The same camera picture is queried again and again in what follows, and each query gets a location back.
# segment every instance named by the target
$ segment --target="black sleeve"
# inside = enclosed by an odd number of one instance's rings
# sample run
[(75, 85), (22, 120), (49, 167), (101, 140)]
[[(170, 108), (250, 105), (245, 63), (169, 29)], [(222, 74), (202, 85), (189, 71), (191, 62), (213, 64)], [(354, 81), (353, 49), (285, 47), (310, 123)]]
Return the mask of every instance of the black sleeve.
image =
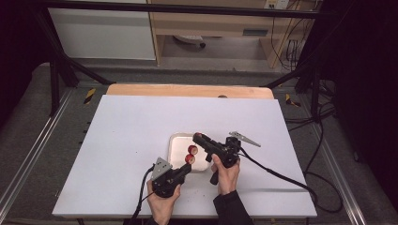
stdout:
[(226, 195), (217, 196), (213, 202), (219, 215), (220, 225), (254, 224), (236, 190)]
[(153, 219), (153, 217), (151, 217), (146, 223), (145, 225), (159, 225), (155, 219)]

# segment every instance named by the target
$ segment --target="human hand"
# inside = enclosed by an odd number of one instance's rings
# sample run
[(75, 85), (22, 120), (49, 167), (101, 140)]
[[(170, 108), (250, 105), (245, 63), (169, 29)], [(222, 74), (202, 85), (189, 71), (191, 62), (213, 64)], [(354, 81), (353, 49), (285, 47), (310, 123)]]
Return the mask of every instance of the human hand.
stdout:
[[(153, 192), (152, 180), (146, 182), (148, 194)], [(152, 212), (153, 219), (159, 225), (166, 225), (169, 223), (170, 217), (173, 213), (174, 204), (181, 193), (181, 185), (177, 185), (175, 192), (170, 198), (162, 198), (156, 193), (149, 195), (147, 198), (150, 211)]]
[(222, 161), (220, 158), (212, 154), (211, 158), (213, 159), (214, 164), (211, 165), (211, 170), (213, 172), (219, 172), (219, 194), (226, 195), (237, 189), (237, 176), (239, 175), (239, 164), (240, 159), (237, 160), (234, 166), (230, 168), (225, 168), (222, 165)]

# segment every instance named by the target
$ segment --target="black handle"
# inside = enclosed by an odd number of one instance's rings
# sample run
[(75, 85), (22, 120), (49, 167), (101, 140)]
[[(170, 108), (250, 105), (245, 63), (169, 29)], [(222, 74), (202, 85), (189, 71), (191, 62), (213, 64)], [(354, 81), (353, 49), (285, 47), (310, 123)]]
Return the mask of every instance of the black handle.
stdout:
[(216, 171), (213, 173), (213, 175), (211, 176), (211, 179), (210, 179), (210, 183), (212, 185), (219, 184), (219, 171)]

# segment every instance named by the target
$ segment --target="white tray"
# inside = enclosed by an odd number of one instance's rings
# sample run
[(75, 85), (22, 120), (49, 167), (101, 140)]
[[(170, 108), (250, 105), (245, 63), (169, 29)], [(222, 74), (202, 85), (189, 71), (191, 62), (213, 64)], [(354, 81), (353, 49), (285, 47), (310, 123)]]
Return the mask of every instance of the white tray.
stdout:
[(168, 161), (173, 165), (173, 169), (180, 168), (185, 162), (185, 156), (189, 154), (188, 147), (195, 145), (198, 153), (195, 155), (195, 162), (192, 164), (192, 173), (203, 173), (209, 167), (206, 161), (207, 153), (205, 149), (197, 145), (192, 140), (192, 133), (176, 133), (170, 137)]

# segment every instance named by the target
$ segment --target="white table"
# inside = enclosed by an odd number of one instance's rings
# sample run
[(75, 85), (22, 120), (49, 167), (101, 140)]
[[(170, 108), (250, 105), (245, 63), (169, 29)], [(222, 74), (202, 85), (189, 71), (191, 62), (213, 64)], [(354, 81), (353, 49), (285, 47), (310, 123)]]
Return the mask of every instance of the white table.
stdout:
[[(249, 155), (305, 184), (277, 100), (214, 97), (103, 96), (53, 214), (65, 218), (130, 218), (143, 176), (157, 157), (167, 158), (178, 132), (203, 132), (224, 143), (229, 131)], [(310, 194), (242, 158), (237, 191), (252, 218), (316, 217)], [(217, 189), (211, 171), (190, 173), (173, 218), (214, 218)], [(141, 218), (150, 216), (147, 202)]]

